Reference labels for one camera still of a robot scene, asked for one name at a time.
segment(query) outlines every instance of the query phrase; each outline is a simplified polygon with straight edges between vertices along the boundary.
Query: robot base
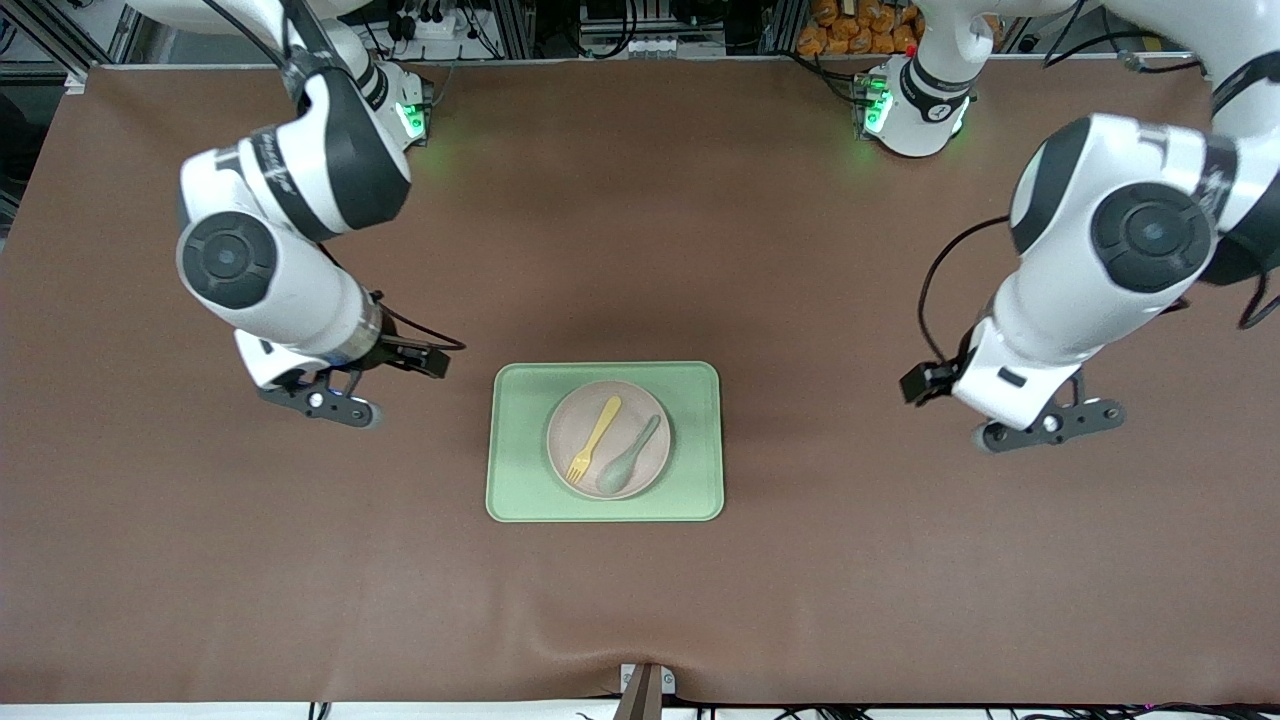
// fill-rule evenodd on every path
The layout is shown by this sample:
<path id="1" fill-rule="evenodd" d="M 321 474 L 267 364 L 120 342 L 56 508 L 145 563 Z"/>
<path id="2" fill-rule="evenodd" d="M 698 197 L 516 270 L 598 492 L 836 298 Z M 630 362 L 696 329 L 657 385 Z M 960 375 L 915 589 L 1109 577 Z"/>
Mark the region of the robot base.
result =
<path id="1" fill-rule="evenodd" d="M 374 111 L 401 150 L 426 145 L 435 86 L 394 63 L 375 63 L 387 76 L 387 99 Z"/>
<path id="2" fill-rule="evenodd" d="M 906 101 L 902 90 L 905 55 L 895 55 L 883 65 L 869 70 L 868 81 L 855 79 L 854 96 L 872 101 L 867 108 L 854 108 L 854 122 L 864 138 L 876 138 L 884 147 L 908 158 L 924 158 L 942 150 L 964 123 L 969 109 L 966 97 L 959 109 L 938 104 L 929 114 L 941 119 L 927 120 L 920 110 Z"/>

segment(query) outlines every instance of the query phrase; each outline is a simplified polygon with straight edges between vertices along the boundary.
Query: brown table mat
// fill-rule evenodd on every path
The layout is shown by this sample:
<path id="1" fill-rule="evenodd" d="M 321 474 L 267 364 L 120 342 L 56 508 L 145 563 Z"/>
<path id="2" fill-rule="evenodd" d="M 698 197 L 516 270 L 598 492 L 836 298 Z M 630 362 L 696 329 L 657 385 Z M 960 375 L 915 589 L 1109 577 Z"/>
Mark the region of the brown table mat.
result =
<path id="1" fill-rule="evenodd" d="M 458 69 L 404 211 L 329 246 L 472 350 L 374 373 L 361 433 L 257 400 L 174 270 L 180 161 L 288 119 L 278 77 L 95 70 L 0 256 L 0 700 L 590 696 L 649 660 L 722 702 L 1280 701 L 1280 324 L 1233 328 L 1252 287 L 1089 363 L 1117 432 L 991 457 L 970 410 L 901 402 L 929 260 L 1048 133 L 1208 117 L 1194 73 L 1115 63 L 979 88 L 909 161 L 785 61 Z M 1015 263 L 1002 232 L 948 261 L 948 346 Z M 667 359 L 721 374 L 718 519 L 489 519 L 499 368 Z"/>

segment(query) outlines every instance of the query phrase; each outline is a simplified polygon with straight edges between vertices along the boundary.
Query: green led light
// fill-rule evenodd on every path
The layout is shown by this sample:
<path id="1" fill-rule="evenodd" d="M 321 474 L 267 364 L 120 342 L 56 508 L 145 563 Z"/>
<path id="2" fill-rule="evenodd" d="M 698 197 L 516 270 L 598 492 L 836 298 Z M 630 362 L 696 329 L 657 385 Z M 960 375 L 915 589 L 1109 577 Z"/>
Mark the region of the green led light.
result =
<path id="1" fill-rule="evenodd" d="M 864 123 L 867 132 L 878 133 L 884 129 L 884 120 L 888 118 L 891 108 L 893 108 L 893 94 L 886 90 L 879 100 L 867 110 L 867 122 Z"/>
<path id="2" fill-rule="evenodd" d="M 422 135 L 422 111 L 412 105 L 396 104 L 396 111 L 399 114 L 401 124 L 404 126 L 404 132 L 410 137 L 419 137 Z"/>

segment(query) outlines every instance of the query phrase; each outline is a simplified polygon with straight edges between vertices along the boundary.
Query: black cable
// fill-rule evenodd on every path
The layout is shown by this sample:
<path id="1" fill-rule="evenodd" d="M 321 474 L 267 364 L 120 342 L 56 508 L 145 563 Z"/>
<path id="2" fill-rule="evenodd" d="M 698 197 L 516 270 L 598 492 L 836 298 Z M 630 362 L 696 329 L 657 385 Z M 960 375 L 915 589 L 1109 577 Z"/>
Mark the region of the black cable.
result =
<path id="1" fill-rule="evenodd" d="M 330 252 L 329 249 L 324 246 L 324 243 L 316 242 L 315 246 L 317 249 L 320 249 L 320 252 L 323 252 L 324 256 L 328 258 L 330 263 L 333 263 L 334 265 L 337 265 L 338 269 L 346 270 L 346 268 L 342 266 L 342 263 L 339 263 L 338 259 L 334 258 L 333 252 Z M 374 302 L 376 302 L 378 306 L 383 309 L 383 313 L 387 313 L 392 318 L 394 318 L 394 319 L 404 323 L 406 325 L 413 328 L 415 331 L 417 331 L 420 333 L 425 333 L 428 336 L 431 336 L 431 337 L 434 337 L 436 340 L 442 340 L 442 341 L 445 342 L 445 345 L 438 345 L 438 343 L 434 343 L 434 342 L 424 342 L 422 343 L 424 347 L 433 347 L 435 350 L 442 350 L 444 352 L 453 352 L 453 351 L 466 350 L 467 348 L 467 345 L 465 342 L 462 342 L 460 340 L 454 340 L 454 338 L 452 338 L 452 337 L 449 337 L 449 336 L 447 336 L 444 333 L 438 333 L 438 332 L 435 332 L 431 328 L 428 328 L 425 325 L 420 325 L 420 324 L 415 323 L 413 320 L 410 320 L 404 315 L 401 315 L 396 310 L 392 310 L 390 307 L 387 306 L 387 304 L 383 302 L 383 293 L 380 291 L 375 290 L 371 293 L 371 296 L 374 299 Z"/>
<path id="2" fill-rule="evenodd" d="M 1100 9 L 1102 10 L 1102 13 L 1101 13 L 1102 14 L 1102 32 L 1105 32 L 1106 35 L 1111 35 L 1111 17 L 1110 17 L 1111 15 L 1111 10 L 1107 10 L 1106 8 L 1100 8 Z M 1111 44 L 1111 50 L 1115 51 L 1116 55 L 1119 55 L 1120 54 L 1120 45 L 1116 44 L 1116 38 L 1108 37 L 1107 42 Z"/>
<path id="3" fill-rule="evenodd" d="M 1111 32 L 1111 24 L 1107 22 L 1107 13 L 1108 13 L 1108 10 L 1106 8 L 1103 8 L 1102 9 L 1102 27 L 1103 27 L 1103 29 L 1106 29 L 1106 33 L 1100 35 L 1097 37 L 1093 37 L 1091 40 L 1085 40 L 1084 42 L 1076 45 L 1075 47 L 1068 50 L 1066 53 L 1062 53 L 1057 58 L 1050 59 L 1050 55 L 1052 55 L 1053 50 L 1057 49 L 1057 42 L 1055 42 L 1053 47 L 1050 49 L 1048 54 L 1044 55 L 1044 65 L 1043 67 L 1051 68 L 1051 67 L 1061 63 L 1062 60 L 1070 58 L 1071 55 L 1075 55 L 1076 53 L 1079 53 L 1079 51 L 1089 47 L 1091 45 L 1097 45 L 1098 42 L 1102 42 L 1102 41 L 1110 42 L 1111 44 L 1111 49 L 1115 50 L 1116 54 L 1120 54 L 1120 53 L 1123 53 L 1123 50 L 1120 50 L 1120 46 L 1116 45 L 1116 40 L 1125 38 L 1125 37 L 1151 37 L 1151 38 L 1156 38 L 1156 40 L 1162 40 L 1158 35 L 1156 35 L 1153 32 L 1142 31 L 1142 29 L 1125 29 L 1125 31 L 1119 31 L 1119 32 Z M 1199 60 L 1190 60 L 1188 63 L 1180 63 L 1178 65 L 1169 65 L 1169 67 L 1165 67 L 1165 68 L 1148 68 L 1146 65 L 1140 65 L 1140 67 L 1138 67 L 1138 72 L 1142 73 L 1142 74 L 1157 76 L 1157 74 L 1162 74 L 1162 73 L 1176 73 L 1179 70 L 1189 70 L 1192 68 L 1203 68 L 1203 67 L 1204 65 Z"/>
<path id="4" fill-rule="evenodd" d="M 1179 63 L 1176 65 L 1166 65 L 1164 68 L 1139 68 L 1138 72 L 1144 76 L 1158 76 L 1161 73 L 1176 73 L 1178 70 L 1189 70 L 1192 68 L 1203 68 L 1204 64 L 1199 60 L 1192 60 L 1189 63 Z"/>
<path id="5" fill-rule="evenodd" d="M 18 26 L 10 23 L 9 20 L 0 20 L 0 23 L 3 23 L 0 24 L 0 40 L 4 38 L 5 31 L 8 29 L 13 31 L 13 33 L 9 36 L 9 40 L 4 44 L 4 47 L 0 47 L 0 55 L 4 55 L 5 53 L 9 51 L 9 47 L 13 46 L 13 41 L 18 37 Z"/>
<path id="6" fill-rule="evenodd" d="M 227 20 L 228 23 L 232 24 L 232 27 L 234 27 L 236 29 L 241 31 L 241 33 L 244 37 L 247 37 L 250 40 L 250 42 L 252 42 L 253 45 L 257 45 L 257 49 L 261 50 L 262 54 L 266 55 L 268 59 L 270 59 L 271 63 L 276 68 L 282 68 L 282 69 L 284 68 L 284 59 L 280 56 L 280 54 L 276 53 L 274 49 L 271 49 L 271 46 L 269 46 L 268 44 L 262 42 L 261 37 L 253 35 L 253 32 L 251 29 L 248 29 L 247 27 L 244 27 L 244 23 L 239 22 L 239 19 L 237 19 L 236 15 L 228 13 L 225 8 L 223 8 L 221 5 L 219 5 L 218 3 L 215 3 L 214 0 L 201 0 L 201 1 L 205 5 L 209 5 L 210 10 L 212 10 L 212 12 L 218 13 L 219 15 L 221 15 L 221 18 L 224 20 Z"/>
<path id="7" fill-rule="evenodd" d="M 972 228 L 957 234 L 955 238 L 951 240 L 951 242 L 946 245 L 946 247 L 942 249 L 942 252 L 938 252 L 938 256 L 933 259 L 933 264 L 929 265 L 929 272 L 924 274 L 924 283 L 920 286 L 920 301 L 915 306 L 915 319 L 920 324 L 920 334 L 924 336 L 924 342 L 929 345 L 929 350 L 933 351 L 933 355 L 937 356 L 940 363 L 948 363 L 947 356 L 942 352 L 942 348 L 938 347 L 938 343 L 933 340 L 933 333 L 929 332 L 929 324 L 924 319 L 924 305 L 925 300 L 928 300 L 929 297 L 929 286 L 933 284 L 933 275 L 934 273 L 938 272 L 938 266 L 942 265 L 942 261 L 946 260 L 947 255 L 950 255 L 951 251 L 955 250 L 961 242 L 968 240 L 969 236 L 984 231 L 992 225 L 998 225 L 1001 223 L 1007 223 L 1007 222 L 1009 222 L 1009 215 L 1001 215 L 998 218 L 983 220 L 977 225 L 973 225 Z"/>
<path id="8" fill-rule="evenodd" d="M 856 97 L 852 97 L 851 95 L 845 95 L 840 90 L 840 87 L 836 85 L 836 81 L 832 79 L 832 74 L 828 74 L 827 70 L 823 69 L 822 63 L 818 61 L 818 56 L 817 55 L 813 56 L 813 64 L 818 68 L 818 76 L 822 77 L 822 81 L 827 83 L 828 88 L 831 88 L 832 95 L 835 95 L 836 97 L 840 97 L 841 100 L 844 100 L 845 102 L 849 102 L 850 105 L 863 105 L 863 106 L 870 105 L 870 102 L 867 101 L 867 100 L 858 100 Z"/>
<path id="9" fill-rule="evenodd" d="M 795 60 L 796 63 L 799 63 L 799 65 L 801 68 L 809 70 L 810 73 L 819 74 L 819 76 L 823 76 L 823 77 L 828 77 L 828 78 L 832 78 L 832 79 L 842 79 L 842 81 L 846 81 L 846 82 L 854 79 L 854 76 L 851 76 L 851 74 L 837 73 L 837 72 L 833 72 L 833 70 L 826 70 L 820 65 L 818 65 L 815 61 L 810 63 L 808 59 L 805 59 L 804 55 L 800 55 L 797 53 L 792 53 L 791 50 L 778 50 L 777 54 L 782 55 L 783 58 L 791 58 L 792 60 Z"/>
<path id="10" fill-rule="evenodd" d="M 453 79 L 453 70 L 458 67 L 458 60 L 462 59 L 462 45 L 458 45 L 458 56 L 449 63 L 449 74 L 444 76 L 444 82 L 440 83 L 440 92 L 431 99 L 431 108 L 439 108 L 440 102 L 444 102 L 444 92 L 449 90 L 449 81 Z"/>
<path id="11" fill-rule="evenodd" d="M 1070 58 L 1071 55 L 1075 55 L 1076 53 L 1079 53 L 1082 50 L 1087 50 L 1092 45 L 1097 45 L 1098 42 L 1103 42 L 1106 40 L 1120 40 L 1123 37 L 1158 37 L 1158 36 L 1152 35 L 1152 33 L 1146 32 L 1146 31 L 1140 31 L 1140 29 L 1123 29 L 1123 31 L 1119 31 L 1119 32 L 1108 32 L 1107 35 L 1100 35 L 1100 36 L 1093 37 L 1091 40 L 1085 40 L 1084 42 L 1076 45 L 1075 47 L 1071 47 L 1066 53 L 1062 53 L 1061 55 L 1059 55 L 1057 58 L 1053 58 L 1051 60 L 1051 59 L 1048 59 L 1048 56 L 1052 55 L 1053 50 L 1057 49 L 1057 44 L 1055 44 L 1053 45 L 1053 50 L 1050 50 L 1048 54 L 1044 55 L 1044 67 L 1046 68 L 1052 68 L 1053 65 L 1061 63 L 1062 60 Z"/>
<path id="12" fill-rule="evenodd" d="M 293 56 L 293 47 L 289 45 L 289 9 L 293 0 L 280 0 L 280 55 L 284 61 Z"/>
<path id="13" fill-rule="evenodd" d="M 383 50 L 383 44 L 378 41 L 378 36 L 374 35 L 374 28 L 369 27 L 369 15 L 365 14 L 365 9 L 360 9 L 360 22 L 365 23 L 365 29 L 369 32 L 369 38 L 374 41 L 374 47 L 378 51 L 378 56 L 385 60 L 389 55 L 387 50 Z"/>
<path id="14" fill-rule="evenodd" d="M 1071 10 L 1071 17 L 1068 18 L 1066 26 L 1062 28 L 1062 32 L 1057 33 L 1057 37 L 1053 40 L 1053 45 L 1048 49 L 1048 53 L 1044 54 L 1043 67 L 1047 68 L 1050 65 L 1048 59 L 1053 55 L 1053 53 L 1057 53 L 1057 49 L 1062 45 L 1062 41 L 1066 40 L 1066 33 L 1070 32 L 1071 26 L 1075 24 L 1075 20 L 1076 18 L 1080 17 L 1080 10 L 1083 9 L 1084 9 L 1084 0 L 1078 0 L 1075 8 Z"/>
<path id="15" fill-rule="evenodd" d="M 1258 261 L 1258 266 L 1262 266 L 1261 261 Z M 1263 270 L 1262 274 L 1258 275 L 1258 287 L 1253 291 L 1253 297 L 1251 297 L 1249 304 L 1244 306 L 1244 311 L 1240 313 L 1240 322 L 1235 325 L 1242 331 L 1251 331 L 1258 327 L 1258 323 L 1266 320 L 1267 315 L 1275 311 L 1276 307 L 1280 307 L 1280 295 L 1277 295 L 1271 299 L 1271 302 L 1267 302 L 1265 307 L 1258 310 L 1258 305 L 1262 305 L 1262 299 L 1267 295 L 1270 275 L 1271 273 L 1267 270 Z"/>
<path id="16" fill-rule="evenodd" d="M 618 44 L 613 47 L 613 50 L 609 50 L 604 55 L 596 55 L 590 50 L 585 50 L 576 40 L 573 40 L 572 33 L 570 32 L 568 28 L 564 28 L 564 40 L 568 41 L 570 47 L 572 47 L 573 51 L 577 53 L 579 56 L 581 58 L 590 58 L 594 60 L 608 60 L 609 58 L 617 56 L 631 45 L 631 41 L 636 38 L 636 31 L 640 29 L 640 10 L 636 5 L 636 1 L 627 0 L 627 5 L 631 9 L 631 29 L 630 31 L 627 29 L 627 15 L 626 12 L 623 12 L 622 35 L 618 37 Z"/>
<path id="17" fill-rule="evenodd" d="M 498 46 L 489 40 L 489 32 L 480 22 L 480 14 L 476 13 L 476 6 L 471 0 L 463 0 L 462 14 L 467 18 L 467 24 L 476 31 L 476 38 L 480 41 L 480 45 L 489 51 L 489 55 L 493 55 L 494 60 L 500 60 L 502 54 L 498 53 Z"/>

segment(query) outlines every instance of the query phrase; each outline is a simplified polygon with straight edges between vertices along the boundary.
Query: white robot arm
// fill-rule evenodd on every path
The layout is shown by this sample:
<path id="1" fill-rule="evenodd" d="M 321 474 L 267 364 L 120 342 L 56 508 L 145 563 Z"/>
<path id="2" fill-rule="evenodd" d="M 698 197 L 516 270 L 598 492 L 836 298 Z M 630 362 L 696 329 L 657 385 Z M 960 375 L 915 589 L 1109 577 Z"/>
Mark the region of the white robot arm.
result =
<path id="1" fill-rule="evenodd" d="M 367 428 L 376 407 L 352 395 L 362 372 L 388 364 L 439 378 L 443 350 L 461 348 L 398 337 L 379 296 L 319 247 L 399 213 L 410 173 L 394 131 L 417 115 L 381 122 L 321 22 L 284 1 L 256 13 L 265 27 L 287 23 L 284 79 L 301 117 L 183 164 L 177 264 L 187 290 L 236 327 L 261 397 Z M 344 388 L 329 386 L 334 369 L 349 375 Z"/>
<path id="2" fill-rule="evenodd" d="M 273 50 L 280 44 L 280 12 L 276 0 L 128 0 L 137 12 L 177 29 L 197 33 L 237 33 L 214 8 L 236 18 L 244 29 Z M 426 140 L 426 118 L 420 111 L 431 102 L 431 86 L 422 78 L 403 70 L 393 63 L 374 61 L 369 51 L 346 24 L 338 22 L 340 14 L 349 13 L 367 0 L 306 0 L 312 17 L 320 26 L 330 47 L 351 70 L 351 77 L 372 108 L 383 127 L 401 149 L 420 145 Z M 294 31 L 289 31 L 298 41 Z"/>
<path id="3" fill-rule="evenodd" d="M 933 155 L 960 131 L 973 82 L 992 53 L 983 15 L 1061 13 L 1075 0 L 916 0 L 924 37 L 914 56 L 893 55 L 870 70 L 886 78 L 882 109 L 865 117 L 864 132 L 909 158 Z"/>
<path id="4" fill-rule="evenodd" d="M 989 418 L 975 438 L 986 450 L 1119 425 L 1114 402 L 1053 395 L 1197 279 L 1239 282 L 1280 261 L 1280 4 L 1107 4 L 1197 51 L 1215 78 L 1215 133 L 1092 115 L 1032 158 L 1009 220 L 1020 268 L 957 357 L 901 382 L 910 402 L 954 395 Z"/>

